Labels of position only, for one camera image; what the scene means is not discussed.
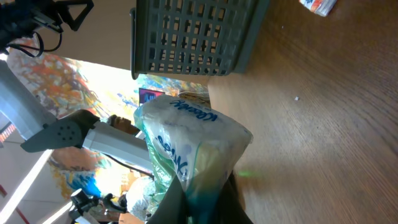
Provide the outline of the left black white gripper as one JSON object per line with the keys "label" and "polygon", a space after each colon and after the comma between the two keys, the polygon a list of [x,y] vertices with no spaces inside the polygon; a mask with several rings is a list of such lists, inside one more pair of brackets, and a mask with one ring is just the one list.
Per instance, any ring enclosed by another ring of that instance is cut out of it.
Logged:
{"label": "left black white gripper", "polygon": [[[27,49],[39,53],[53,52],[62,43],[62,21],[71,30],[77,31],[86,16],[93,9],[92,0],[18,0],[1,4],[1,52],[7,48],[15,48],[25,52]],[[37,30],[46,28],[59,34],[56,47],[45,49],[41,36]],[[39,47],[14,44],[13,41],[23,37],[37,35]]]}

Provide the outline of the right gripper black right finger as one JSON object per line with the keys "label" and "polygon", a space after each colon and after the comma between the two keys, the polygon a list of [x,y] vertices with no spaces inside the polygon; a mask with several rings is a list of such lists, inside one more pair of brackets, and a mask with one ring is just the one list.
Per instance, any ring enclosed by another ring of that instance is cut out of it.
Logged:
{"label": "right gripper black right finger", "polygon": [[239,201],[234,172],[229,175],[219,195],[216,215],[220,224],[253,224]]}

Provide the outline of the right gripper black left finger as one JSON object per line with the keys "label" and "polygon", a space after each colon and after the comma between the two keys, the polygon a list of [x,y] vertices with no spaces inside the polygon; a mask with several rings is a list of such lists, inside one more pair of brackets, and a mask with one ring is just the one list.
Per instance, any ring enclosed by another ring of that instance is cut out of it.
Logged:
{"label": "right gripper black left finger", "polygon": [[187,224],[187,220],[188,205],[185,193],[179,179],[175,177],[147,224]]}

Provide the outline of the teal tissue pocket pack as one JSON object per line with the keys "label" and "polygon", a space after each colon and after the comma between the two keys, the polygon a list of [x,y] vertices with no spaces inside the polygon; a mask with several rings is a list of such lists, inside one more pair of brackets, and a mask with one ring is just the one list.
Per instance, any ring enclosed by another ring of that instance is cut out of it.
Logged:
{"label": "teal tissue pocket pack", "polygon": [[154,168],[150,211],[160,207],[172,181],[182,187],[190,223],[209,223],[222,187],[252,133],[234,119],[183,98],[161,95],[134,112]]}

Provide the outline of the orange snack packet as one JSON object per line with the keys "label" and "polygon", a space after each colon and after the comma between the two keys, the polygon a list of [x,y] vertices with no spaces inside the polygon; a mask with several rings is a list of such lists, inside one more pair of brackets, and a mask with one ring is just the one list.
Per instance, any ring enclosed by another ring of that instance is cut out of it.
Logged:
{"label": "orange snack packet", "polygon": [[333,9],[336,0],[299,0],[299,2],[309,11],[326,17]]}

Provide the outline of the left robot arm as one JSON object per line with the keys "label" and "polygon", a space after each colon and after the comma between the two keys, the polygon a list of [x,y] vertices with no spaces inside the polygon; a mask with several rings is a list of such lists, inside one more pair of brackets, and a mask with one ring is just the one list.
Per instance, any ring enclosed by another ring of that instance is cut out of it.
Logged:
{"label": "left robot arm", "polygon": [[[39,27],[62,34],[66,23],[77,31],[94,6],[93,1],[13,1],[1,5],[1,53],[9,48],[28,54],[30,46],[14,43],[21,37],[33,37]],[[78,110],[57,119],[1,62],[1,113],[15,125],[25,139],[21,147],[40,152],[64,147],[85,147],[102,152],[111,159],[152,170],[144,140],[100,121],[88,110]]]}

